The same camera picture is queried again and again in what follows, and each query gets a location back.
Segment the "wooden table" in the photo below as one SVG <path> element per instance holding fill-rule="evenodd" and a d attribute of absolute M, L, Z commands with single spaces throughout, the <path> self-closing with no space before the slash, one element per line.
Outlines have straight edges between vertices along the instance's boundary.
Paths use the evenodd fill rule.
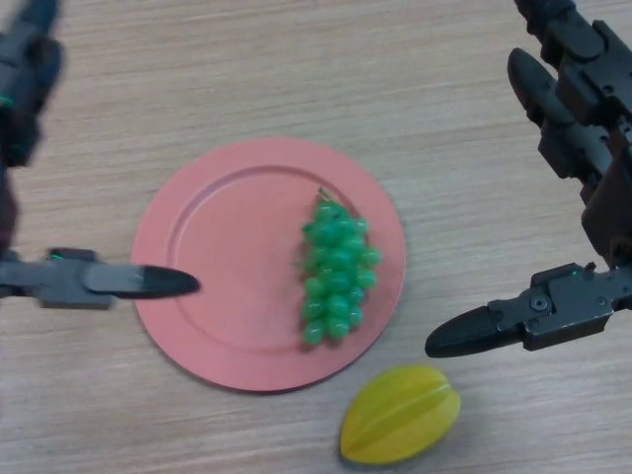
<path fill-rule="evenodd" d="M 597 259 L 579 185 L 539 156 L 509 85 L 510 50 L 538 52 L 511 0 L 65 3 L 69 60 L 47 140 L 14 174 L 25 258 L 65 245 L 124 262 L 146 205 L 178 169 L 220 144 L 285 134 L 330 144 L 379 180 L 401 213 L 410 267 L 370 352 L 326 383 L 270 397 L 192 380 L 129 303 L 101 313 L 4 301 L 0 472 L 346 472 L 336 449 L 350 400 L 406 362 L 444 371 L 462 414 L 431 452 L 384 472 L 632 472 L 626 314 L 539 353 L 423 354 L 442 321 L 516 295 L 537 271 Z M 629 2 L 579 4 L 632 41 Z"/>

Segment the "screw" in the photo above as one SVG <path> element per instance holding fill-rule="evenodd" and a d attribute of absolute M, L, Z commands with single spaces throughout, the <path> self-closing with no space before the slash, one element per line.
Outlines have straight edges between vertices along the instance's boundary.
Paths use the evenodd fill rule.
<path fill-rule="evenodd" d="M 544 311 L 549 305 L 549 302 L 544 296 L 533 296 L 531 298 L 531 309 L 535 311 Z"/>

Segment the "wood grain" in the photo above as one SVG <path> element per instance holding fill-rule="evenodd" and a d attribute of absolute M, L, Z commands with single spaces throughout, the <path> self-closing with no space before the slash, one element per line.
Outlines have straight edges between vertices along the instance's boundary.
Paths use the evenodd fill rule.
<path fill-rule="evenodd" d="M 632 41 L 629 2 L 580 0 Z M 0 13 L 9 11 L 3 2 Z M 506 72 L 537 53 L 511 0 L 65 2 L 68 65 L 37 163 L 15 173 L 17 248 L 129 257 L 135 226 L 178 169 L 215 146 L 286 134 L 353 156 L 392 196 L 410 266 L 374 348 L 324 384 L 255 397 L 166 361 L 130 304 L 110 313 L 2 303 L 3 474 L 332 474 L 361 385 L 442 321 L 596 259 L 576 183 L 538 155 Z M 434 360 L 463 399 L 440 445 L 384 472 L 632 472 L 629 315 L 599 336 Z"/>

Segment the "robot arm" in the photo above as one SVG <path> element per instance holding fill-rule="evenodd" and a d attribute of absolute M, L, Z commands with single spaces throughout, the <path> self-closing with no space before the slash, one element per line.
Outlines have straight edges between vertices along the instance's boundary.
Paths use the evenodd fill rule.
<path fill-rule="evenodd" d="M 538 151 L 560 178 L 578 179 L 582 225 L 610 270 L 576 264 L 542 272 L 511 300 L 489 302 L 438 327 L 432 357 L 466 356 L 522 343 L 530 351 L 603 331 L 632 307 L 632 51 L 602 21 L 589 24 L 572 0 L 515 0 L 541 58 L 515 49 L 508 73 Z"/>
<path fill-rule="evenodd" d="M 9 170 L 29 165 L 62 67 L 62 46 L 50 36 L 57 11 L 57 0 L 30 0 L 0 34 L 0 297 L 32 297 L 45 308 L 109 309 L 116 298 L 197 291 L 198 281 L 184 272 L 107 265 L 90 250 L 50 249 L 33 263 L 9 250 L 18 215 Z"/>

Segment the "grape stem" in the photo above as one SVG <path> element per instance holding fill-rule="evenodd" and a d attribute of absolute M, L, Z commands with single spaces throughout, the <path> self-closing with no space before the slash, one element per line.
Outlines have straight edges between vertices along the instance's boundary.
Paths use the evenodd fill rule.
<path fill-rule="evenodd" d="M 318 194 L 322 196 L 325 200 L 335 201 L 335 199 L 329 193 L 327 193 L 324 188 L 319 188 Z"/>

